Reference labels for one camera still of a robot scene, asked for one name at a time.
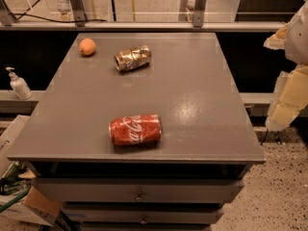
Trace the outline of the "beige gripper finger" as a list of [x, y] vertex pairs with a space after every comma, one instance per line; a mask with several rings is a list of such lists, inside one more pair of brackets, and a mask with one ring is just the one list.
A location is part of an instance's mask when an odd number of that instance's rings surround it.
[[308, 105], [308, 65], [298, 64], [290, 73], [281, 71], [274, 87], [266, 127], [278, 132], [289, 127]]

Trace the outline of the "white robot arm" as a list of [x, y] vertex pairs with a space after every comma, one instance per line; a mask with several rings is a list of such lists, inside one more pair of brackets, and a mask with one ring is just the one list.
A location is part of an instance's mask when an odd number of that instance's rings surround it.
[[268, 49], [285, 51], [285, 57], [296, 63], [290, 73], [281, 71], [270, 102], [266, 127], [278, 132], [289, 127], [308, 105], [308, 2], [291, 21], [264, 42]]

